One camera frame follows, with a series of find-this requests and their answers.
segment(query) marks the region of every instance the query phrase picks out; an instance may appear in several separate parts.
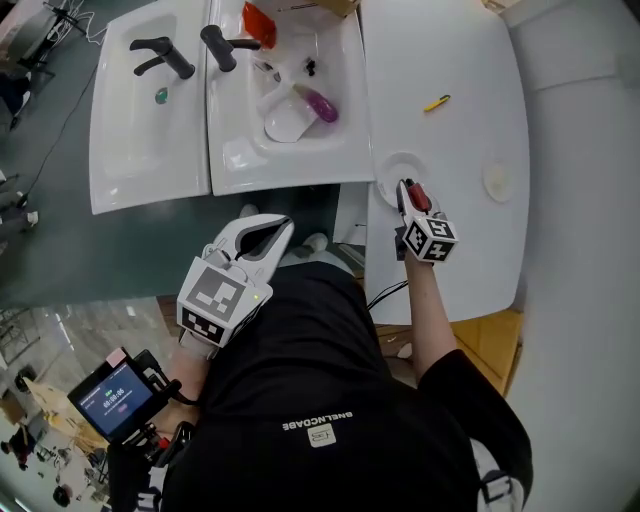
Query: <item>black faucet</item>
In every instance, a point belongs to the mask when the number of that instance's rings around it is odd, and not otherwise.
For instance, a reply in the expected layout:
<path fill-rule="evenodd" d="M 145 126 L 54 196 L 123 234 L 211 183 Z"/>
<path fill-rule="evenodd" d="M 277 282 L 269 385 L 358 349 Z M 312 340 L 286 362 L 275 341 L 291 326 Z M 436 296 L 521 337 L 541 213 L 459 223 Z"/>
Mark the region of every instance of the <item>black faucet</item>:
<path fill-rule="evenodd" d="M 183 80 L 191 78 L 196 71 L 193 64 L 189 64 L 189 61 L 176 50 L 168 37 L 157 37 L 155 39 L 136 39 L 129 46 L 130 51 L 134 50 L 153 50 L 158 55 L 157 57 L 139 65 L 133 70 L 136 76 L 142 76 L 152 67 L 166 62 L 169 64 L 178 76 Z"/>
<path fill-rule="evenodd" d="M 233 58 L 231 52 L 235 48 L 244 48 L 245 50 L 259 50 L 262 46 L 260 41 L 255 39 L 225 39 L 222 30 L 218 25 L 209 25 L 204 27 L 200 32 L 200 39 L 207 45 L 211 54 L 218 61 L 220 71 L 228 73 L 236 68 L 236 59 Z"/>

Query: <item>sink drain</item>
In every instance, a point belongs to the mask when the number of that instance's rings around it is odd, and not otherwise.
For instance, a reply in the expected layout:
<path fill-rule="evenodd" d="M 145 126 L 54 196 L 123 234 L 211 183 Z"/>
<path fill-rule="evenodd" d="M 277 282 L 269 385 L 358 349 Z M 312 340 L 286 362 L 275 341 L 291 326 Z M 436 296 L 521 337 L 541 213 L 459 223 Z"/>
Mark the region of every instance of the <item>sink drain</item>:
<path fill-rule="evenodd" d="M 164 105 L 169 100 L 169 89 L 162 87 L 158 89 L 156 93 L 156 103 L 158 105 Z"/>

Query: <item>pink brush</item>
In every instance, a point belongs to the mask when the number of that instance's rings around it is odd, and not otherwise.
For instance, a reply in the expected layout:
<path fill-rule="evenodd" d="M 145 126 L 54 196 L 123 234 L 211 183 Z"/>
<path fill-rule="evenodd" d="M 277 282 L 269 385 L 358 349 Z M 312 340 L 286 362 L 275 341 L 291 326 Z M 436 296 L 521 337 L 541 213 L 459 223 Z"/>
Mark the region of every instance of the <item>pink brush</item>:
<path fill-rule="evenodd" d="M 335 123 L 338 120 L 336 107 L 318 91 L 301 84 L 294 84 L 293 90 L 309 104 L 320 119 L 327 123 Z"/>

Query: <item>floor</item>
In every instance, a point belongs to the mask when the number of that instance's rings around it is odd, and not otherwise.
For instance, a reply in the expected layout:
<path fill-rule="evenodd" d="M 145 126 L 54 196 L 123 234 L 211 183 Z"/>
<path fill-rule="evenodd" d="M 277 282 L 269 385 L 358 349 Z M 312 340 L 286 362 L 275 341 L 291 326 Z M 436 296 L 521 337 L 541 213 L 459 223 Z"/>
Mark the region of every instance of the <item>floor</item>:
<path fill-rule="evenodd" d="M 63 392 L 73 389 L 120 346 L 133 355 L 148 348 L 164 368 L 169 365 L 175 340 L 165 327 L 155 298 L 38 308 L 32 313 L 33 316 L 31 312 L 22 315 L 21 326 L 30 340 L 38 337 L 40 340 L 11 364 L 8 371 L 0 370 L 0 394 L 8 385 L 30 418 L 39 410 L 35 401 L 13 385 L 13 378 L 25 364 L 33 366 L 39 382 Z M 19 345 L 5 346 L 4 340 L 0 345 L 8 360 L 20 349 Z M 0 438 L 7 439 L 15 431 L 16 427 L 0 413 Z M 49 449 L 66 447 L 69 439 L 49 429 L 42 444 Z M 51 495 L 58 474 L 62 483 L 74 489 L 76 496 L 85 487 L 82 471 L 78 476 L 77 464 L 59 472 L 51 463 L 41 463 L 32 457 L 28 466 L 23 473 L 14 459 L 0 456 L 0 491 L 18 497 L 31 510 L 55 508 Z M 91 492 L 88 492 L 81 501 L 72 500 L 68 510 L 97 512 L 100 506 L 90 498 Z"/>
<path fill-rule="evenodd" d="M 93 33 L 146 3 L 87 0 L 84 8 L 96 12 Z M 338 186 L 189 198 L 93 216 L 89 121 L 99 53 L 76 34 L 65 40 L 49 58 L 56 78 L 37 91 L 17 129 L 0 137 L 0 169 L 19 173 L 18 187 L 27 189 L 89 84 L 30 196 L 39 225 L 0 256 L 0 307 L 177 293 L 193 256 L 247 202 L 290 215 L 297 227 L 294 243 L 315 231 L 331 235 Z"/>

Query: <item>black cable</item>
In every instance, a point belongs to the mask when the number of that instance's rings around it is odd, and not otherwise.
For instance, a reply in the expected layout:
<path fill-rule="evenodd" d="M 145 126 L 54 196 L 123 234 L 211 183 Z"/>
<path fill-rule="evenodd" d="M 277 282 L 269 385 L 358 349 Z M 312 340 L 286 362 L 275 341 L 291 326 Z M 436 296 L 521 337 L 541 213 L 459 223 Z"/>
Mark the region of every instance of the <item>black cable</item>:
<path fill-rule="evenodd" d="M 93 71 L 91 72 L 91 76 L 89 77 L 89 80 L 87 81 L 87 84 L 84 86 L 84 89 L 82 89 L 82 93 L 80 93 L 80 97 L 78 98 L 78 101 L 76 101 L 76 104 L 74 105 L 74 107 L 69 112 L 69 115 L 67 115 L 67 118 L 64 120 L 64 123 L 62 124 L 62 128 L 60 129 L 60 133 L 58 133 L 58 137 L 56 138 L 56 141 L 53 143 L 53 145 L 49 149 L 49 152 L 44 157 L 44 160 L 42 161 L 42 164 L 40 165 L 40 169 L 38 169 L 36 177 L 33 180 L 33 182 L 31 183 L 31 186 L 29 187 L 29 190 L 27 190 L 26 194 L 24 194 L 20 198 L 20 200 L 18 201 L 18 206 L 23 206 L 24 204 L 26 204 L 27 196 L 31 193 L 31 191 L 33 190 L 33 187 L 35 187 L 36 183 L 38 182 L 38 179 L 40 178 L 40 175 L 42 174 L 44 166 L 47 163 L 47 160 L 49 160 L 49 157 L 51 156 L 51 153 L 53 153 L 53 150 L 56 148 L 56 146 L 60 142 L 60 139 L 62 139 L 62 134 L 64 133 L 64 130 L 67 127 L 67 123 L 69 122 L 69 119 L 71 119 L 71 116 L 73 115 L 73 113 L 80 106 L 80 102 L 82 101 L 82 98 L 84 97 L 85 93 L 87 92 L 87 89 L 89 89 L 89 85 L 91 85 L 91 81 L 93 80 L 93 77 L 96 74 L 97 70 L 98 70 L 98 64 L 96 64 L 96 67 L 93 68 Z"/>
<path fill-rule="evenodd" d="M 396 293 L 399 290 L 402 290 L 405 286 L 407 286 L 409 284 L 408 281 L 401 281 L 399 283 L 393 284 L 387 288 L 385 288 L 384 290 L 382 290 L 378 295 L 376 295 L 376 297 L 369 303 L 369 305 L 367 306 L 367 309 L 370 311 L 373 307 L 375 307 L 377 304 L 379 304 L 380 302 L 382 302 L 384 299 L 386 299 L 387 297 L 389 297 L 390 295 L 393 295 L 394 293 Z"/>
<path fill-rule="evenodd" d="M 182 393 L 178 393 L 176 394 L 176 396 L 172 396 L 171 398 L 173 398 L 176 402 L 180 402 L 184 405 L 193 405 L 196 407 L 201 405 L 199 400 L 189 400 Z"/>
<path fill-rule="evenodd" d="M 369 304 L 373 304 L 373 303 L 376 301 L 376 299 L 377 299 L 378 297 L 380 297 L 380 295 L 382 295 L 382 294 L 383 294 L 384 292 L 386 292 L 387 290 L 390 290 L 391 288 L 394 288 L 394 287 L 396 287 L 396 286 L 398 286 L 398 285 L 400 285 L 400 284 L 402 284 L 402 283 L 404 283 L 404 282 L 405 282 L 405 281 L 401 281 L 401 282 L 399 282 L 399 283 L 392 284 L 391 286 L 387 286 L 387 287 L 386 287 L 384 290 L 382 290 L 378 295 L 376 295 L 373 299 L 371 299 L 371 302 L 370 302 Z"/>

